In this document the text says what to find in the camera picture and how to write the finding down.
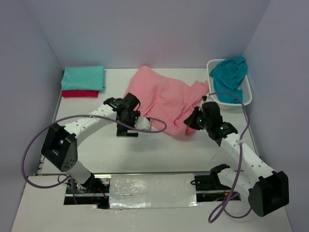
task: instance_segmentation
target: gray wall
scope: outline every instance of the gray wall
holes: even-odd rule
[[[24,180],[23,151],[34,135],[52,120],[60,90],[61,67],[22,0],[0,3],[0,225],[11,231]],[[42,140],[27,159],[33,174]]]
[[[259,153],[290,178],[294,232],[309,230],[309,1],[272,0],[244,55]]]
[[[270,0],[25,0],[62,67],[205,67],[242,55]]]

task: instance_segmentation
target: clear plastic sheet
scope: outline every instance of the clear plastic sheet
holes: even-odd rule
[[[111,209],[197,206],[193,174],[112,175]]]

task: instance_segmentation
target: pink towel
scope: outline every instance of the pink towel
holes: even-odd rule
[[[168,125],[165,133],[172,136],[192,136],[196,130],[188,128],[183,121],[199,106],[202,96],[208,93],[208,83],[195,81],[190,87],[183,81],[157,74],[142,66],[132,77],[127,93],[140,100],[141,116],[154,117]],[[162,123],[152,121],[152,126],[162,129]]]

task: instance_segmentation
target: folded teal towel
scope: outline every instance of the folded teal towel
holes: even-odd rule
[[[61,81],[62,90],[97,90],[105,89],[104,67],[66,67]]]
[[[244,57],[225,59],[209,74],[213,77],[213,86],[216,92],[227,92],[235,95],[242,101],[242,90],[238,89],[241,81],[247,74],[247,64]],[[225,103],[239,103],[235,98],[226,94],[218,94],[218,99]]]

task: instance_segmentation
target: plastic laundry basket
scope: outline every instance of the plastic laundry basket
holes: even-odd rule
[[[209,76],[209,73],[217,67],[217,64],[223,61],[224,59],[212,59],[207,63],[207,76],[208,76],[208,85],[209,85],[209,92],[214,93],[214,86],[213,86],[213,77]],[[248,105],[252,101],[252,93],[248,81],[247,75],[245,78],[241,81],[240,86],[238,89],[242,89],[242,101],[244,105]],[[221,102],[217,95],[211,95],[212,99],[218,103],[220,108],[222,109],[231,109],[235,107],[241,107],[241,104],[232,104],[232,103],[225,103]]]

